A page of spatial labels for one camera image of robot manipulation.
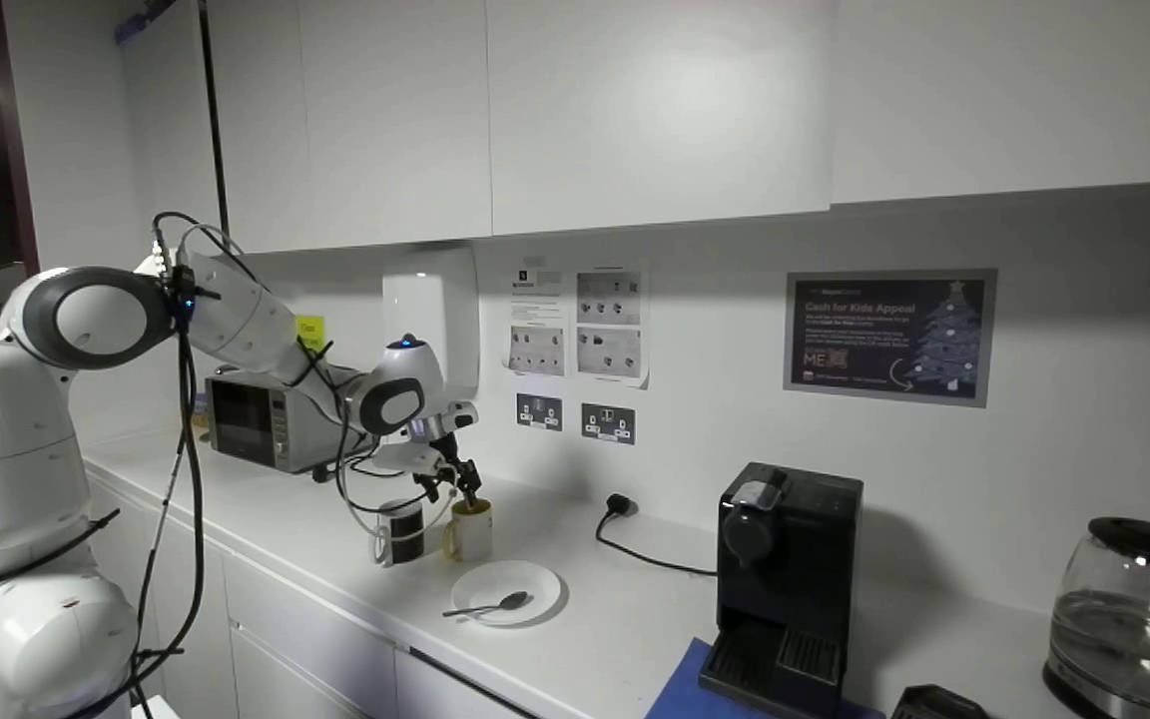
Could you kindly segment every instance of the power cord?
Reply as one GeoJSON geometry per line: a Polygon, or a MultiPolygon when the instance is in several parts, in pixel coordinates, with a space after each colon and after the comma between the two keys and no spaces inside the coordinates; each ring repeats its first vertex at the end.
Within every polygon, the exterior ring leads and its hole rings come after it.
{"type": "Polygon", "coordinates": [[[634,516],[634,511],[640,511],[634,499],[625,499],[625,496],[605,496],[605,516],[600,519],[595,539],[605,544],[609,552],[622,552],[622,555],[632,555],[632,558],[640,558],[640,562],[650,562],[650,568],[668,568],[668,571],[682,571],[682,575],[718,575],[718,571],[709,571],[709,568],[668,562],[668,558],[653,558],[653,555],[642,555],[642,552],[634,552],[634,548],[622,548],[622,544],[605,539],[605,522],[609,522],[609,519],[625,519],[625,516],[634,516]]]}
{"type": "Polygon", "coordinates": [[[183,636],[191,632],[191,624],[199,618],[199,608],[202,608],[202,590],[206,590],[202,464],[199,464],[199,446],[197,446],[197,434],[191,434],[191,413],[197,413],[197,397],[199,397],[199,389],[197,389],[199,377],[197,377],[191,341],[187,341],[191,306],[202,295],[202,287],[191,287],[187,278],[191,278],[187,273],[173,273],[173,282],[179,282],[179,287],[173,287],[173,313],[175,313],[175,398],[179,398],[179,445],[175,445],[175,454],[183,454],[183,466],[187,466],[187,480],[191,480],[191,594],[187,594],[187,610],[183,610],[175,636],[167,640],[167,648],[158,648],[158,650],[134,648],[131,650],[131,667],[134,671],[114,691],[107,691],[94,703],[71,712],[66,719],[94,719],[119,696],[141,691],[141,683],[153,671],[158,671],[173,655],[183,650],[183,636]]]}

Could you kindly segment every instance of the glass coffee pot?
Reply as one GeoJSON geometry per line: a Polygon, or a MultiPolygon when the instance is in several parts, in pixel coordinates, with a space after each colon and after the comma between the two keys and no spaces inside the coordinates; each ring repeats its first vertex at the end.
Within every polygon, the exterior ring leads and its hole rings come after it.
{"type": "Polygon", "coordinates": [[[1079,716],[1150,719],[1150,522],[1090,522],[1054,603],[1044,683],[1079,716]]]}

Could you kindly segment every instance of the black coffee machine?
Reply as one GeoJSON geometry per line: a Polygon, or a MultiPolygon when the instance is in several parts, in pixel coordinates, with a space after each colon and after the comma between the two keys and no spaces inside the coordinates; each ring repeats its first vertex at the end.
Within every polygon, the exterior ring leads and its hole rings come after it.
{"type": "Polygon", "coordinates": [[[702,687],[774,716],[841,712],[861,483],[746,464],[718,511],[718,643],[702,687]]]}

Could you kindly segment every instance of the wall poster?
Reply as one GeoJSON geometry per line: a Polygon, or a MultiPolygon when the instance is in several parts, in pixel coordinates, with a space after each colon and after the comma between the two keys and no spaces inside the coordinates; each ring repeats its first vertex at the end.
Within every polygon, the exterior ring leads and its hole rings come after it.
{"type": "Polygon", "coordinates": [[[993,273],[786,274],[786,389],[981,405],[993,273]]]}

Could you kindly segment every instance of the white robot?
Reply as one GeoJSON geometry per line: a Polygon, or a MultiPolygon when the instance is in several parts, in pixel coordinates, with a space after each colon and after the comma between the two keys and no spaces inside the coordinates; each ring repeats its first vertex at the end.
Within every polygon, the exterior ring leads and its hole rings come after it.
{"type": "Polygon", "coordinates": [[[82,548],[107,519],[82,516],[89,474],[63,385],[167,335],[296,379],[342,431],[407,431],[448,459],[444,480],[468,496],[477,483],[453,454],[453,409],[418,341],[391,343],[370,377],[316,365],[292,313],[236,255],[173,259],[158,242],[134,273],[41,273],[0,313],[0,719],[123,712],[131,667],[145,667],[131,659],[131,608],[82,548]]]}

